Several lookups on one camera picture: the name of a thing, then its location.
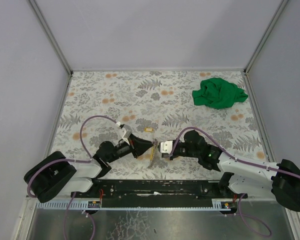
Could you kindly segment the patterned bracelet keyring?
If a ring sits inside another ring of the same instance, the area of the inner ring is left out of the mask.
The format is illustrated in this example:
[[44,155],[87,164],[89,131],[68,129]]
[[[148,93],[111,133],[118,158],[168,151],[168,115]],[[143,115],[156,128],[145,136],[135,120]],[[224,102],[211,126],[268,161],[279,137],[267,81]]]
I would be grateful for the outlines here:
[[147,167],[148,169],[152,168],[155,163],[155,158],[158,153],[158,146],[159,146],[159,141],[157,138],[154,138],[152,141],[152,148],[151,148],[150,159],[149,159],[150,162],[149,162],[149,166]]

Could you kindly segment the yellow key tag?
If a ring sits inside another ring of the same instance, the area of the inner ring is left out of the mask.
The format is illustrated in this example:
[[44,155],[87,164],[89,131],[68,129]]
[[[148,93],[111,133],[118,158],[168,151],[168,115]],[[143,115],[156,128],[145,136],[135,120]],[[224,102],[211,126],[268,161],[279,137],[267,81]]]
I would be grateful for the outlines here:
[[145,131],[145,132],[152,133],[152,132],[154,131],[154,129],[153,129],[153,128],[150,128],[150,127],[146,127],[146,128],[144,129],[144,131]]

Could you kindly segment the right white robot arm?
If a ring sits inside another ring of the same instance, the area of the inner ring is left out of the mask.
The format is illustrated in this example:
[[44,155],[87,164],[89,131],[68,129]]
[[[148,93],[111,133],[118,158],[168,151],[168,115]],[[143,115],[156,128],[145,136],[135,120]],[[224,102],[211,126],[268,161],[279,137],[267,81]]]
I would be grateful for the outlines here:
[[208,144],[201,133],[194,128],[184,134],[183,141],[160,142],[158,150],[164,158],[196,158],[203,168],[221,172],[221,186],[237,195],[275,199],[281,206],[300,212],[300,169],[292,161],[238,158],[216,143]]

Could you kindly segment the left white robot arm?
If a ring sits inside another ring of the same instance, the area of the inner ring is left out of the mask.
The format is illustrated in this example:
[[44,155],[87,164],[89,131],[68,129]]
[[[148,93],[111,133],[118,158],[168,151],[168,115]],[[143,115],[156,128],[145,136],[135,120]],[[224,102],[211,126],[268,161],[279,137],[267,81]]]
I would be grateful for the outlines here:
[[55,151],[25,174],[27,195],[46,203],[58,195],[86,193],[94,179],[102,178],[112,169],[110,163],[129,154],[138,158],[151,147],[151,141],[130,134],[117,145],[102,142],[89,160],[68,159],[61,151]]

